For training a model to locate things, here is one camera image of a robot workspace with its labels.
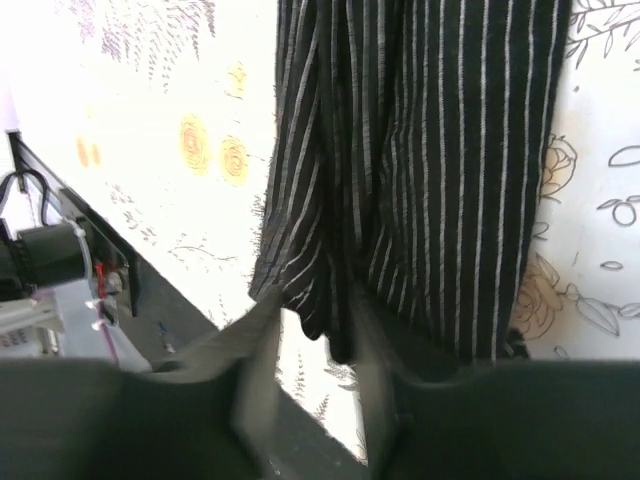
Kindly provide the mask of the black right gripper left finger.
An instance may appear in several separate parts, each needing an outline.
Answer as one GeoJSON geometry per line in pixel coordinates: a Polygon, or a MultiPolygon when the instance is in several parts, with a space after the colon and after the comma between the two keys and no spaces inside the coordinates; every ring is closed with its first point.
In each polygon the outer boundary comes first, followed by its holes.
{"type": "Polygon", "coordinates": [[[154,370],[1,365],[5,479],[263,479],[278,409],[281,291],[154,370]]]}

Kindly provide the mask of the black pinstriped underwear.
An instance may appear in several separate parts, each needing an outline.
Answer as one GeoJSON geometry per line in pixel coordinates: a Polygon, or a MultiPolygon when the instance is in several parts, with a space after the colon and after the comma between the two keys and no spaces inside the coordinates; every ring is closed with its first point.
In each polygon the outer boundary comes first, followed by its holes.
{"type": "Polygon", "coordinates": [[[351,357],[361,286],[466,361],[526,357],[512,323],[567,1],[282,1],[277,137],[249,293],[351,357]]]}

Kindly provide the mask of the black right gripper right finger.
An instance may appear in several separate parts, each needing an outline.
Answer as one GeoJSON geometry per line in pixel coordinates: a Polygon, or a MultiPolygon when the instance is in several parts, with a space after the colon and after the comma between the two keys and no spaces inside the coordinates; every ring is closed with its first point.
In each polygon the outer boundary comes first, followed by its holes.
{"type": "Polygon", "coordinates": [[[635,479],[635,362],[462,366],[352,298],[354,361],[374,479],[635,479]]]}

